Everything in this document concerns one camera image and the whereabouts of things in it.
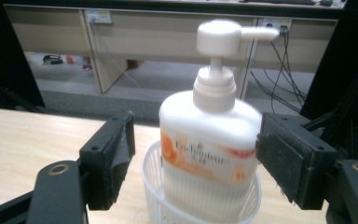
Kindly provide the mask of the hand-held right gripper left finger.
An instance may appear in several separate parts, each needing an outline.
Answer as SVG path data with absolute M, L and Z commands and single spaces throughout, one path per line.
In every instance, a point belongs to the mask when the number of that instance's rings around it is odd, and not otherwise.
M 89 210 L 109 210 L 117 201 L 135 153 L 131 112 L 110 118 L 80 149 L 80 168 L 89 175 Z

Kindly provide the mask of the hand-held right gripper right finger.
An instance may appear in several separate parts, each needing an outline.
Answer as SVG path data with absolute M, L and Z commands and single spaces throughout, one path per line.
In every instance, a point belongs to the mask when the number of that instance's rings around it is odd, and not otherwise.
M 306 119 L 265 113 L 255 144 L 256 157 L 275 179 L 288 201 L 303 210 L 324 203 L 324 173 L 337 151 L 303 127 Z

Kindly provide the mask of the white plastic basket with handle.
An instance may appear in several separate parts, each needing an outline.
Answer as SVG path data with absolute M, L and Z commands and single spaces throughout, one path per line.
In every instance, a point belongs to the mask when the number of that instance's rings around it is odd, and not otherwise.
M 149 220 L 152 224 L 216 224 L 194 217 L 166 200 L 159 140 L 152 143 L 144 155 L 142 176 Z M 258 175 L 255 175 L 244 198 L 244 208 L 239 220 L 230 224 L 250 224 L 259 210 L 261 198 L 261 182 Z

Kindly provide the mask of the white pump bottle orange label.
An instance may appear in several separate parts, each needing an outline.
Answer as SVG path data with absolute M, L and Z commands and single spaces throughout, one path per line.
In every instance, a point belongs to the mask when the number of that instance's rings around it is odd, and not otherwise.
M 164 100 L 158 116 L 166 200 L 216 224 L 244 217 L 258 161 L 255 140 L 261 114 L 237 99 L 231 69 L 223 65 L 243 40 L 271 41 L 279 30 L 213 20 L 197 31 L 197 50 L 210 58 L 192 90 Z

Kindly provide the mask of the black metal stand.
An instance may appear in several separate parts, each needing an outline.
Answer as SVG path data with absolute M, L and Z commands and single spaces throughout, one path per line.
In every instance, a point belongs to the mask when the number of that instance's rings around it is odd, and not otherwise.
M 309 131 L 322 127 L 325 143 L 344 147 L 346 156 L 358 160 L 358 72 L 336 106 L 304 126 Z
M 20 97 L 14 91 L 3 89 L 0 87 L 0 108 L 27 111 L 35 113 L 45 113 L 46 110 L 42 106 L 36 106 Z

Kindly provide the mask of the small black object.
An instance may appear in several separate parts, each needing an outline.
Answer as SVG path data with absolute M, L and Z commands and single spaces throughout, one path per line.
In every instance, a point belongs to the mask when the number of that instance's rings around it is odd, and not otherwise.
M 45 55 L 43 57 L 43 65 L 63 64 L 62 57 L 60 55 Z

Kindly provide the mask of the beige office desk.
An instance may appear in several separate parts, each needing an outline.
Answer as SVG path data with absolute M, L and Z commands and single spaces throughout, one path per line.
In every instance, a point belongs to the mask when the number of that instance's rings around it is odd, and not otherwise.
M 6 5 L 5 10 L 23 50 L 91 58 L 91 64 L 97 67 L 95 78 L 100 92 L 107 91 L 119 77 L 109 56 L 120 64 L 126 60 L 209 62 L 196 51 L 196 32 L 213 15 L 112 10 L 111 23 L 89 24 L 84 9 Z M 292 19 L 287 47 L 282 37 L 273 44 L 247 41 L 239 53 L 225 59 L 225 65 L 234 68 L 239 89 L 246 87 L 243 82 L 251 69 L 280 67 L 276 50 L 288 53 L 291 70 L 314 73 L 336 24 Z

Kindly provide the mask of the black keyboard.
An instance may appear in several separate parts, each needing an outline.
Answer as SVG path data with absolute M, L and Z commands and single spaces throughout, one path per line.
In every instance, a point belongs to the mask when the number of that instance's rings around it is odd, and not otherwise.
M 303 5 L 314 6 L 313 0 L 240 0 L 245 3 L 268 3 L 268 4 L 286 4 L 286 5 Z

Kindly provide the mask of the white wall socket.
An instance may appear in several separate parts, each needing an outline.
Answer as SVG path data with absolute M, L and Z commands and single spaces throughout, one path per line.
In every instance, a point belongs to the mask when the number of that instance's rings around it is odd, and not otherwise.
M 111 13 L 107 10 L 86 10 L 86 18 L 91 23 L 111 24 Z
M 268 28 L 274 28 L 281 33 L 287 33 L 290 30 L 292 21 L 288 19 L 264 19 L 262 20 L 262 26 Z

